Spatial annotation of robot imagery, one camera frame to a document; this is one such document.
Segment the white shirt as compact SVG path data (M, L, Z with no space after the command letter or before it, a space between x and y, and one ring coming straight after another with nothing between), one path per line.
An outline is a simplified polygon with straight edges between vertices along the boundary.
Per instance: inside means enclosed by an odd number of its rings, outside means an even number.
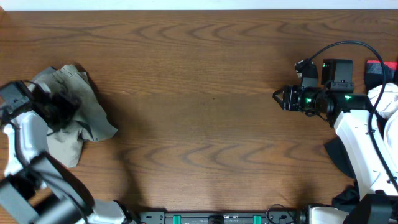
M384 128L384 144L388 149L397 151L397 85L386 83L384 92L377 105L376 111L384 118L387 123Z

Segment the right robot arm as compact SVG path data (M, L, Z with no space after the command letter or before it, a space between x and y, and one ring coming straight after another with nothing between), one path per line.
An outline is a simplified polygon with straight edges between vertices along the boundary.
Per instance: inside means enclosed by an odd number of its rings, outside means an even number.
M396 223L395 153L384 146L372 104L354 93L352 60L326 59L322 75L309 59L295 64L300 85L273 94L283 110L319 116L335 130L358 183L359 203L350 212L326 205L302 211L297 223Z

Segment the khaki shorts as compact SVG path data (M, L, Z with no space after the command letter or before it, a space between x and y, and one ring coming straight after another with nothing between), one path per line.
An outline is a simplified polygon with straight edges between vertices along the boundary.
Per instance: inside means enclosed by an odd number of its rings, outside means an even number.
M34 83L47 93L65 90L81 101L81 105L66 128L54 131L49 128L47 144L49 153L68 168L76 167L85 141L102 141L112 138L118 131L107 120L88 81L88 75L74 65L65 65Z

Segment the black garment with red band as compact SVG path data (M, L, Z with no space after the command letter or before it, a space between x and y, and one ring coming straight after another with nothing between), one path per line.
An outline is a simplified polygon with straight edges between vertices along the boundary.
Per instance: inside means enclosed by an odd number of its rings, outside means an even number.
M377 107L386 83L397 85L397 63L387 62L382 66L377 60L367 61L364 84L371 105ZM366 194L373 194L377 190L383 190L388 195L397 195L375 150L375 146L378 146L384 161L396 176L397 151L388 149L384 144L387 119L376 111L372 125L368 125L369 115L368 110L341 112L333 124L337 138L325 144L335 166L355 180L353 186L332 200L332 205L344 212L351 212Z

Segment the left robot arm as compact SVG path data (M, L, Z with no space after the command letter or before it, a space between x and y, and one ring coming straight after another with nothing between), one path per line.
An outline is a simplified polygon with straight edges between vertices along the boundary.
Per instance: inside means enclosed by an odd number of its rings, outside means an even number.
M95 200L49 153L48 130L60 130L79 109L66 93L46 93L23 80L1 87L1 127L9 160L1 181L1 206L18 223L139 223L124 205Z

